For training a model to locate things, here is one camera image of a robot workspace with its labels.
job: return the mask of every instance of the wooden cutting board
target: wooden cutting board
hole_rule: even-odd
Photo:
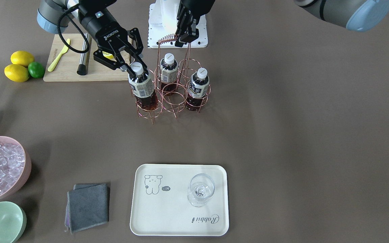
[[[83,38],[80,34],[64,34],[64,38],[70,38],[70,45],[82,50]],[[49,54],[48,63],[46,65],[46,72],[43,80],[45,82],[78,82],[78,81],[122,81],[128,80],[127,72],[121,72],[119,69],[112,70],[96,61],[93,58],[93,51],[97,50],[97,43],[93,40],[91,43],[91,51],[89,53],[88,74],[79,75],[76,73],[79,66],[80,54],[72,50],[68,50],[58,62],[58,65],[52,72],[48,72],[48,67],[51,65],[56,56],[63,48],[59,36],[56,34],[52,43],[51,52]],[[121,52],[122,57],[126,62],[128,60],[128,53]]]

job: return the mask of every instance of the barcode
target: barcode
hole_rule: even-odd
[[[147,93],[145,92],[144,89],[141,89],[141,90],[139,91],[139,95],[143,97],[143,96],[146,96]]]

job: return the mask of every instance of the bottle label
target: bottle label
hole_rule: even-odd
[[[161,81],[162,83],[174,83],[176,82],[178,76],[178,68],[174,70],[162,69]]]
[[[132,80],[128,80],[128,83],[130,83],[133,94],[139,98],[150,97],[155,89],[153,80],[150,77],[142,83],[135,83]]]
[[[205,85],[198,85],[190,82],[190,85],[188,86],[188,93],[194,98],[203,98],[208,91],[208,85],[209,83],[206,83]]]

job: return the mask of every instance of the tabletop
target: tabletop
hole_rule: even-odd
[[[145,42],[151,3],[108,9]],[[0,0],[0,135],[18,140],[32,161],[25,186],[3,199],[25,210],[19,242],[389,242],[389,13],[357,33],[291,0],[218,0],[207,14],[208,47],[190,54],[208,69],[208,103],[153,125],[137,116],[126,81],[5,77],[14,51],[48,60],[54,35],[36,22],[39,4]],[[143,54],[156,65],[157,49]],[[134,235],[134,176],[145,163],[222,166],[228,232]],[[66,232],[76,183],[108,183],[109,223]]]

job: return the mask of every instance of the bowl of ice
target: bowl of ice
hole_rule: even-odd
[[[0,136],[0,199],[19,190],[31,173],[31,159],[20,143]]]

